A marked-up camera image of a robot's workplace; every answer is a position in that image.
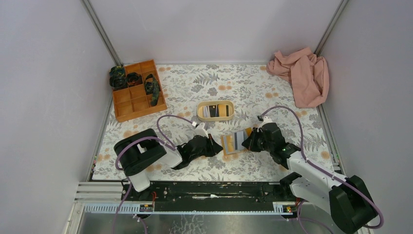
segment white wall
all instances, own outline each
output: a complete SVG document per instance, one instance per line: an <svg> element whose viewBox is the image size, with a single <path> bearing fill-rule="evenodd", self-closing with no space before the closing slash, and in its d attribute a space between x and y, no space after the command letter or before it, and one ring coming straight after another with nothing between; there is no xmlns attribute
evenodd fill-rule
<svg viewBox="0 0 413 234"><path fill-rule="evenodd" d="M0 233L61 233L113 61L80 0L1 1Z"/></svg>
<svg viewBox="0 0 413 234"><path fill-rule="evenodd" d="M375 234L413 233L412 12L411 0L350 1L322 52L341 161L384 212Z"/></svg>
<svg viewBox="0 0 413 234"><path fill-rule="evenodd" d="M340 0L92 0L124 63L267 63L315 50Z"/></svg>

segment floral tablecloth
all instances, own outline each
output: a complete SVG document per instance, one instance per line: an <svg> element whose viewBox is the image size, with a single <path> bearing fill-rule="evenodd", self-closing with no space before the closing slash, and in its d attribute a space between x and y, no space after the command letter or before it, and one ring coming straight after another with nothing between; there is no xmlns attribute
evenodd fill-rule
<svg viewBox="0 0 413 234"><path fill-rule="evenodd" d="M333 169L317 110L296 108L290 84L269 75L265 66L161 65L157 69L168 109L119 123L112 107L99 155L96 156L93 180L125 178L123 172L114 166L116 154L113 146L118 141L148 128L157 132L156 120L165 114L199 122L196 106L207 100L231 100L235 105L235 117L232 120L206 123L207 131L219 144L222 135L259 124L256 116L271 106L285 105L292 108L303 125L307 156ZM287 141L299 145L300 132L291 113L280 109L272 110L267 116L278 124ZM180 119L164 118L160 124L163 132L175 144L182 144L193 137L193 127ZM229 156L221 152L214 157L200 157L178 171L154 163L146 172L150 180L181 181L279 181L290 173L276 164L267 152L243 152Z"/></svg>

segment metal floor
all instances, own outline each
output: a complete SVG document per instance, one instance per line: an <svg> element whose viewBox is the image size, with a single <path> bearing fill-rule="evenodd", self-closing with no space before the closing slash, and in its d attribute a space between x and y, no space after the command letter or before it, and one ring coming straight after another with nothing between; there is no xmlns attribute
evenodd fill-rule
<svg viewBox="0 0 413 234"><path fill-rule="evenodd" d="M79 234L111 234L114 214L83 213ZM316 206L304 204L302 217L312 218L329 226L334 234L343 232L331 217ZM303 234L297 221L285 221L280 215L267 214L153 214L145 219L149 234ZM329 234L320 225L304 222L308 233ZM118 215L117 234L144 233L142 222L131 214Z"/></svg>

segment black rail base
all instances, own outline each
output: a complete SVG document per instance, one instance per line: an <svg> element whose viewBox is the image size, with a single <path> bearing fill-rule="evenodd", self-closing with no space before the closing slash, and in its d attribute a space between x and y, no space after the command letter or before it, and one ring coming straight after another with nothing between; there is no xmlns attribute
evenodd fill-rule
<svg viewBox="0 0 413 234"><path fill-rule="evenodd" d="M187 181L154 181L141 192L132 188L126 201L152 202L154 192L157 212L271 212L273 202L296 201L279 183Z"/></svg>

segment pink cloth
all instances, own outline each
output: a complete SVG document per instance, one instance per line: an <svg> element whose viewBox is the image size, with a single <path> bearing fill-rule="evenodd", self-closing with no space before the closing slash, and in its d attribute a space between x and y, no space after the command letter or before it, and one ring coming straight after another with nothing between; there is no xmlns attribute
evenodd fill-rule
<svg viewBox="0 0 413 234"><path fill-rule="evenodd" d="M289 56L276 52L274 61L267 64L267 72L291 83L298 108L316 107L327 98L327 62L313 54L309 47Z"/></svg>

